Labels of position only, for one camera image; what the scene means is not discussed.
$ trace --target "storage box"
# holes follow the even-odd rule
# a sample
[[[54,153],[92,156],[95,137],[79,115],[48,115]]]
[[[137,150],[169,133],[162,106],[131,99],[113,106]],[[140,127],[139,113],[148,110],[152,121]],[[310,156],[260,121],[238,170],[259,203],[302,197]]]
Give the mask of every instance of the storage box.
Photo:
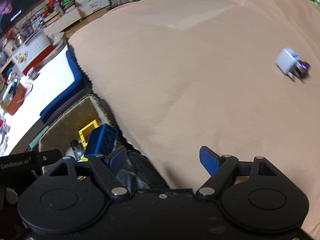
[[[112,126],[99,99],[91,94],[71,106],[48,128],[39,140],[39,152],[58,149],[64,155],[72,140],[80,140],[79,131],[93,120]]]

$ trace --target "television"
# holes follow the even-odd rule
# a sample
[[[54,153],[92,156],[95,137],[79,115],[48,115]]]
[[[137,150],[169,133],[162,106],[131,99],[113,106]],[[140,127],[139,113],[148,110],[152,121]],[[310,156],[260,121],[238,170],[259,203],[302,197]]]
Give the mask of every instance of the television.
[[[0,36],[13,25],[15,19],[41,0],[0,0]]]

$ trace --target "black mount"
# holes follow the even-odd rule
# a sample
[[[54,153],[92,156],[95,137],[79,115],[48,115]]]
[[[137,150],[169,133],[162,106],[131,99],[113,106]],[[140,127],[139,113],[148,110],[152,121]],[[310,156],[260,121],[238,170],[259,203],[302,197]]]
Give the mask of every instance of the black mount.
[[[20,194],[41,175],[41,167],[61,159],[59,150],[26,152],[0,158],[0,210],[4,205],[4,189],[14,188]]]
[[[112,158],[59,160],[18,201],[19,214],[31,229],[28,237],[311,239],[300,229],[308,213],[307,197],[266,158],[240,162],[202,147],[200,161],[211,177],[196,194],[191,189],[128,192],[115,178],[121,165],[112,165],[124,153],[119,147]],[[239,176],[249,179],[234,184]]]

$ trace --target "beige blanket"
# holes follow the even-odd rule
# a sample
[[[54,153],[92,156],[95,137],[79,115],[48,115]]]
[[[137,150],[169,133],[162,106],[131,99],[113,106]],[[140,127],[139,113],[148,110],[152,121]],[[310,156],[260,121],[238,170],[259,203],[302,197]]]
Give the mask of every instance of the beige blanket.
[[[127,140],[171,187],[198,189],[207,145],[262,155],[310,201],[320,228],[320,13],[306,0],[142,0],[70,38],[94,91]],[[275,65],[292,48],[311,64],[292,82]]]

